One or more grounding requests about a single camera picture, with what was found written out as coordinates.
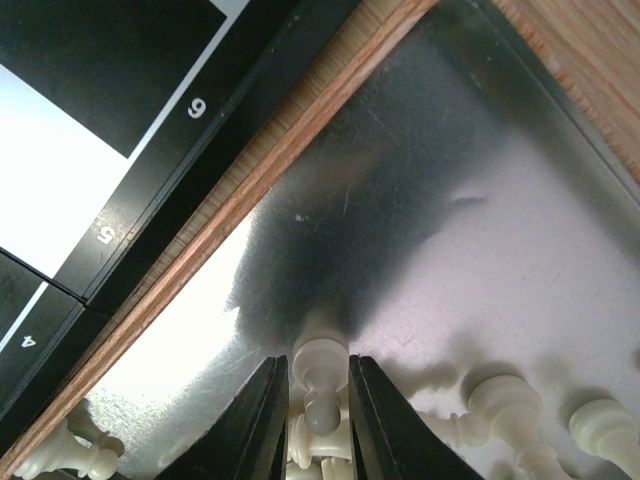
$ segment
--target white pawn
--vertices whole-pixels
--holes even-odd
[[[78,477],[89,476],[91,480],[107,480],[116,473],[118,455],[111,450],[100,450],[98,445],[83,447],[67,429],[67,420],[45,438],[15,475],[24,480],[33,480],[43,472],[61,468],[78,471]]]
[[[307,393],[304,419],[316,435],[330,435],[340,425],[340,392],[349,380],[349,351],[330,338],[304,343],[293,357],[293,378]]]
[[[571,416],[569,432],[584,452],[597,455],[640,480],[640,425],[615,400],[595,400]]]
[[[297,463],[287,463],[286,480],[323,480],[320,467],[311,464],[306,470],[300,468]]]
[[[289,421],[289,442],[287,459],[293,460],[300,468],[307,469],[313,457],[338,457],[351,460],[351,428],[349,420],[326,436],[316,435],[309,430],[304,415]]]
[[[556,451],[540,438],[543,409],[538,392],[511,375],[486,380],[469,399],[469,412],[483,417],[491,436],[513,448],[518,466],[531,480],[571,480]]]
[[[343,458],[325,458],[320,465],[323,480],[353,480],[353,466]]]
[[[109,435],[109,432],[103,432],[93,423],[91,414],[86,408],[86,401],[82,400],[67,415],[67,428],[77,437],[84,438],[91,444],[97,444],[100,448],[106,448],[116,452],[121,457],[124,453],[124,443],[116,437]]]

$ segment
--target wood grain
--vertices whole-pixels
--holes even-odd
[[[493,1],[640,183],[640,1]]]
[[[640,2],[493,0],[640,183]],[[436,0],[364,0],[0,459],[2,479],[86,395]]]
[[[0,460],[0,472],[4,472],[2,479],[10,478],[53,427],[146,330],[380,61],[435,3],[436,0],[365,0],[357,8],[127,301],[111,324],[110,334],[101,337],[102,343],[85,358],[86,363],[77,370],[71,382]],[[208,209],[214,209],[215,215],[207,215]],[[154,276],[157,278],[162,270],[164,272],[156,281]]]

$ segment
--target black plastic piece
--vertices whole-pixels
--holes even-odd
[[[209,0],[30,0],[0,18],[0,63],[128,157],[226,16]]]
[[[160,480],[283,480],[289,376],[285,356],[267,358],[211,430]]]
[[[0,251],[0,338],[11,328],[41,283],[31,271]]]
[[[482,480],[429,430],[371,357],[349,358],[349,412],[358,480]]]
[[[44,295],[55,295],[56,293],[55,288],[50,286]],[[60,304],[60,308],[62,308],[64,302],[61,300]],[[42,328],[46,328],[47,315],[52,315],[55,311],[42,312],[45,314],[43,316],[40,314],[40,309],[51,305],[51,302],[37,305],[29,315],[29,317],[35,318],[30,320],[27,317],[25,325],[29,322],[35,325],[40,320]],[[56,325],[62,323],[57,336],[49,338],[46,350],[33,360],[33,363],[30,364],[31,368],[22,377],[22,385],[16,389],[17,393],[14,393],[2,406],[0,411],[2,418],[0,421],[0,432],[2,432],[0,434],[0,452],[5,452],[10,448],[24,429],[36,420],[48,402],[55,397],[61,387],[62,376],[71,371],[77,359],[84,353],[86,339],[95,338],[108,319],[107,315],[82,308],[78,304],[68,315],[60,314],[55,318]],[[18,339],[22,339],[22,335],[20,333],[18,335]],[[65,335],[65,348],[56,349],[54,347],[58,340],[57,337],[61,335]],[[14,357],[11,360],[11,365],[15,364],[17,361]]]

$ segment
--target printed number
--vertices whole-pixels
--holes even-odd
[[[200,118],[204,115],[205,110],[207,109],[207,104],[201,98],[194,98],[193,102],[191,102],[191,106],[187,109],[189,112],[189,116],[191,118]]]
[[[102,227],[100,229],[100,235],[98,235],[98,240],[100,240],[105,245],[109,245],[113,237],[116,235],[116,232],[111,227]]]
[[[26,337],[24,337],[24,340],[22,340],[22,345],[20,345],[22,348],[29,348],[29,347],[33,347],[36,344],[36,341],[31,338],[31,335],[27,335]]]

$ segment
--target metal tray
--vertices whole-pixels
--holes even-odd
[[[605,478],[566,423],[599,396],[640,416],[638,199],[507,21],[488,2],[443,1],[92,390],[90,410],[128,447],[120,472],[151,478],[320,315],[441,415],[464,412],[478,381],[520,373],[567,471]],[[508,478],[499,442],[462,453]]]

